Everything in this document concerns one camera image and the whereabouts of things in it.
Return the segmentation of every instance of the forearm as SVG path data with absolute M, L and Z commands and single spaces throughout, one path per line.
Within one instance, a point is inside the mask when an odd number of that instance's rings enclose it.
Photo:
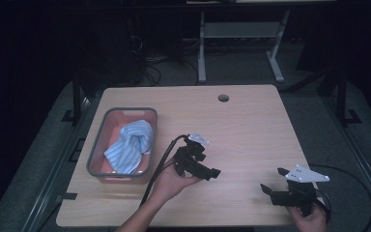
M 164 202 L 149 198 L 116 232 L 143 232 L 149 227 Z

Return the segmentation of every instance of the striped cloth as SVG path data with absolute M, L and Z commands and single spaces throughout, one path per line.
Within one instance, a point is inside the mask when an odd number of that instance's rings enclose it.
M 129 123 L 120 130 L 120 137 L 104 155 L 119 174 L 130 174 L 141 161 L 142 154 L 150 154 L 152 126 L 145 120 Z

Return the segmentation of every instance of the white metal stand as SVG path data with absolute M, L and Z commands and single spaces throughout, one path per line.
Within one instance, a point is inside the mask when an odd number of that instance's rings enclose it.
M 200 21 L 200 53 L 198 55 L 199 82 L 205 83 L 207 80 L 204 59 L 205 38 L 275 38 L 275 44 L 271 51 L 267 51 L 267 57 L 276 81 L 283 82 L 284 77 L 275 57 L 284 35 L 289 13 L 290 11 L 285 11 L 282 19 L 276 22 L 206 22 L 205 14 L 202 12 Z

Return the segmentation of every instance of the desk leg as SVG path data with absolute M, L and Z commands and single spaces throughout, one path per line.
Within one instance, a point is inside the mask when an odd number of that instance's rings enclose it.
M 200 53 L 198 54 L 198 81 L 206 82 L 206 61 L 204 60 L 204 12 L 201 13 L 200 21 Z
M 275 79 L 277 82 L 284 82 L 284 77 L 282 76 L 281 69 L 278 66 L 278 63 L 276 62 L 276 52 L 279 49 L 279 45 L 281 44 L 282 36 L 284 35 L 285 26 L 288 21 L 290 11 L 285 11 L 284 16 L 282 17 L 281 22 L 279 23 L 278 30 L 276 31 L 275 36 L 275 45 L 273 46 L 271 51 L 267 51 L 267 57 L 270 62 L 273 75 L 275 76 Z

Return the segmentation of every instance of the person's left hand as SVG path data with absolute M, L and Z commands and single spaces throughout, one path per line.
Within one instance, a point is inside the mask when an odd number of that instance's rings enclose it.
M 153 199 L 160 204 L 164 204 L 165 202 L 179 194 L 184 188 L 202 180 L 194 176 L 179 176 L 174 168 L 174 165 L 175 161 L 173 158 L 171 158 L 163 165 L 163 169 L 155 181 L 150 199 Z

